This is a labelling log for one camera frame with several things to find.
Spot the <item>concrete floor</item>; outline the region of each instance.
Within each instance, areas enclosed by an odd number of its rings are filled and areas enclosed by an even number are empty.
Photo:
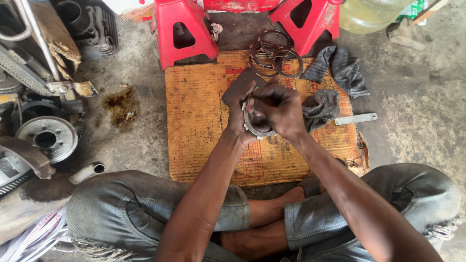
[[[247,49],[264,29],[271,26],[265,13],[211,14],[224,27],[220,50]],[[79,67],[77,81],[91,80],[99,90],[86,99],[87,122],[78,149],[62,166],[77,170],[101,161],[109,172],[138,169],[169,178],[164,74],[158,66],[156,37],[147,23],[117,21],[120,52]],[[427,42],[416,51],[390,42],[385,31],[358,35],[340,30],[337,44],[360,58],[360,71],[371,91],[368,97],[352,99],[355,114],[375,112],[378,120],[358,124],[370,150],[370,167],[402,162],[433,166],[451,177],[466,199],[466,1],[452,3],[428,19],[423,27]],[[323,35],[311,54],[328,44]],[[103,109],[109,94],[135,89],[140,111],[132,130],[121,133],[110,124]],[[249,197],[276,197],[292,184],[247,189]],[[465,214],[466,202],[461,205]],[[466,260],[466,226],[444,244],[446,262]],[[48,252],[44,262],[83,261],[80,254]]]

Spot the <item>man's right hand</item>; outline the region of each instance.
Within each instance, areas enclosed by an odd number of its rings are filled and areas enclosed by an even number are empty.
[[[273,105],[264,102],[272,100]],[[272,129],[293,143],[300,134],[307,134],[302,118],[301,95],[279,84],[256,89],[248,99],[250,113],[263,113]]]

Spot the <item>plastic container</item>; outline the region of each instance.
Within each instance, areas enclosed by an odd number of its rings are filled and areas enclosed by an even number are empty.
[[[374,33],[390,25],[413,0],[347,0],[340,5],[340,28],[355,33]]]

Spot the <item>cardboard sheet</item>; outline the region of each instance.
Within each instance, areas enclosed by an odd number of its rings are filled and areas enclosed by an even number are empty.
[[[228,107],[221,101],[225,90],[247,67],[248,50],[220,52],[217,64],[174,66],[165,69],[168,154],[170,178],[193,182],[207,161],[228,122]],[[309,66],[313,58],[304,59]],[[284,71],[295,72],[298,61]],[[281,77],[281,84],[301,92],[302,100],[315,90],[340,92],[340,117],[352,116],[350,98],[327,72],[322,83]],[[334,121],[310,134],[331,155],[346,161],[361,176],[369,171],[369,152],[355,124],[336,126]],[[249,145],[243,152],[231,184],[260,186],[299,181],[310,168],[280,135]]]

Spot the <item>oil stain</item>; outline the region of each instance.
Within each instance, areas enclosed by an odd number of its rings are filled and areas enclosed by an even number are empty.
[[[139,101],[134,98],[134,87],[108,95],[103,107],[112,112],[111,124],[124,134],[130,131],[139,114]]]

